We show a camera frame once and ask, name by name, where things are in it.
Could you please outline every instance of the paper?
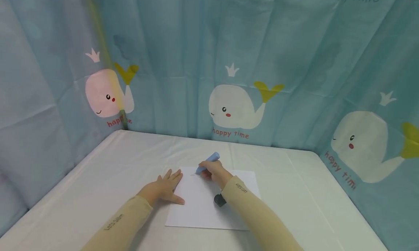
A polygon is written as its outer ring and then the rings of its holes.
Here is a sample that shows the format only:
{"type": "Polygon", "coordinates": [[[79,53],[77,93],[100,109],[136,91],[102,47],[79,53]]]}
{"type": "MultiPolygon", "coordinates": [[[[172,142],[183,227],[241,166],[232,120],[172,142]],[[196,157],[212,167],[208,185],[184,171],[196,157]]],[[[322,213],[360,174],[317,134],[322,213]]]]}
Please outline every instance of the paper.
{"type": "MultiPolygon", "coordinates": [[[[248,230],[228,203],[223,207],[215,204],[215,195],[221,193],[215,182],[196,175],[194,167],[181,167],[181,170],[184,177],[177,185],[175,194],[185,199],[185,205],[171,204],[166,226],[248,230]]],[[[230,173],[238,176],[260,198],[254,172],[230,170],[230,173]]]]}

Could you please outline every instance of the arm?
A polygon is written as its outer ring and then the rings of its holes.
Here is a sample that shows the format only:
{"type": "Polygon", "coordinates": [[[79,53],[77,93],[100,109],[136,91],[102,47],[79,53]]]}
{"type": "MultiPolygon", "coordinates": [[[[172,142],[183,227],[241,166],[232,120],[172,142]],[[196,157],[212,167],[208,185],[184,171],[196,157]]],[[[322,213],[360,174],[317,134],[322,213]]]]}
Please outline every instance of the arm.
{"type": "Polygon", "coordinates": [[[81,251],[124,251],[128,250],[135,234],[149,217],[152,206],[161,198],[176,204],[185,204],[184,199],[176,196],[176,188],[183,174],[181,170],[147,184],[133,198],[129,199],[89,240],[81,251]]]}
{"type": "Polygon", "coordinates": [[[96,232],[81,251],[128,250],[151,211],[151,205],[143,197],[134,196],[96,232]]]}
{"type": "Polygon", "coordinates": [[[264,250],[303,250],[281,219],[250,192],[238,177],[235,176],[226,183],[221,195],[240,215],[264,250]]]}

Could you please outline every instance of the beige sleeve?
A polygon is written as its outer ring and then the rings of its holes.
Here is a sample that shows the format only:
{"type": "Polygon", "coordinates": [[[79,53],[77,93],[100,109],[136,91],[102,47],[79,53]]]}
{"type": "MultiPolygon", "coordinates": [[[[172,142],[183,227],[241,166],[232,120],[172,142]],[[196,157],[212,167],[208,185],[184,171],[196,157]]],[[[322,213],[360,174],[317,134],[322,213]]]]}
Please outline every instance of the beige sleeve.
{"type": "Polygon", "coordinates": [[[227,182],[221,195],[246,223],[266,251],[302,251],[281,219],[238,177],[227,182]]]}
{"type": "Polygon", "coordinates": [[[152,207],[144,198],[134,196],[96,232],[81,251],[128,250],[151,211],[152,207]]]}

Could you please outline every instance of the white crown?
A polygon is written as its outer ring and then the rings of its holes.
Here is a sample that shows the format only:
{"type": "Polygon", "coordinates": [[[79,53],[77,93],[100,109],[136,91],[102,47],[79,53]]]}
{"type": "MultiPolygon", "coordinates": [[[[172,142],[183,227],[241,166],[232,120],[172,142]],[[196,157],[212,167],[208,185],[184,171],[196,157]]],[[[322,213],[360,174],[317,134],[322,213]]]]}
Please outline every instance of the white crown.
{"type": "Polygon", "coordinates": [[[92,47],[92,53],[86,53],[86,55],[88,56],[88,57],[90,57],[92,60],[93,60],[93,62],[95,62],[95,63],[97,63],[97,62],[99,62],[100,61],[100,58],[99,58],[99,55],[100,55],[100,52],[95,52],[94,50],[93,50],[93,47],[92,47]]]}
{"type": "Polygon", "coordinates": [[[394,100],[397,100],[397,98],[391,98],[392,92],[389,92],[388,94],[385,94],[383,92],[380,92],[381,94],[381,102],[380,105],[382,105],[383,107],[385,107],[386,105],[388,105],[388,103],[393,102],[394,100]]]}
{"type": "Polygon", "coordinates": [[[236,72],[240,69],[240,68],[236,68],[234,69],[234,63],[231,65],[231,67],[226,66],[227,72],[228,72],[228,76],[234,77],[236,72]]]}

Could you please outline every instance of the left hand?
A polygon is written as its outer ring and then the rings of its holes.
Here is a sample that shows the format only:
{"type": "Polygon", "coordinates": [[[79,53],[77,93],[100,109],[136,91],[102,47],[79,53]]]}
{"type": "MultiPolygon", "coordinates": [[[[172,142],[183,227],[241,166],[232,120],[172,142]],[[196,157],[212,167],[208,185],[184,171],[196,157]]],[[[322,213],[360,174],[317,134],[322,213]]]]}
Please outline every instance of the left hand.
{"type": "Polygon", "coordinates": [[[146,199],[151,206],[159,198],[176,204],[185,204],[184,199],[173,193],[182,177],[183,174],[180,169],[173,174],[172,170],[169,169],[164,177],[158,176],[155,182],[145,185],[137,195],[146,199]]]}

